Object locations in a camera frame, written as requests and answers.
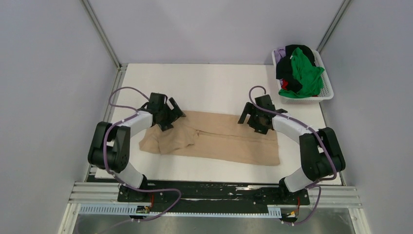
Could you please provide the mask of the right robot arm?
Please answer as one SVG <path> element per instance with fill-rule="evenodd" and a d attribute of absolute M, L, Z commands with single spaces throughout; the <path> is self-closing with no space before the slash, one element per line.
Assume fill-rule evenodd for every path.
<path fill-rule="evenodd" d="M 280 132 L 300 147 L 300 167 L 282 178 L 278 197 L 283 203 L 291 203 L 298 191 L 317 182 L 334 179 L 346 167 L 335 131 L 325 127 L 315 130 L 292 117 L 284 109 L 276 109 L 270 95 L 247 102 L 238 120 L 247 123 L 256 133 L 267 134 L 269 130 Z"/>

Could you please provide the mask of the beige t shirt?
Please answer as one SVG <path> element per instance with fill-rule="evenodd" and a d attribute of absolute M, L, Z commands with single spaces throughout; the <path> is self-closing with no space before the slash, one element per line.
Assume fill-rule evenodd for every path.
<path fill-rule="evenodd" d="M 189 157 L 202 157 L 230 162 L 278 166 L 277 133 L 256 133 L 238 116 L 186 111 L 173 128 L 162 131 L 158 125 L 146 130 L 139 142 L 141 151 Z"/>

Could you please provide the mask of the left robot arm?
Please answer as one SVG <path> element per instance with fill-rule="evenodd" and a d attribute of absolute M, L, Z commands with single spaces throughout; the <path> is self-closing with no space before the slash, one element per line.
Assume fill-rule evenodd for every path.
<path fill-rule="evenodd" d="M 131 138 L 143 130 L 157 126 L 161 131 L 173 128 L 173 123 L 186 114 L 174 98 L 151 93 L 147 102 L 119 122 L 97 124 L 88 153 L 88 162 L 106 170 L 121 182 L 120 194 L 144 201 L 152 192 L 147 178 L 130 163 Z"/>

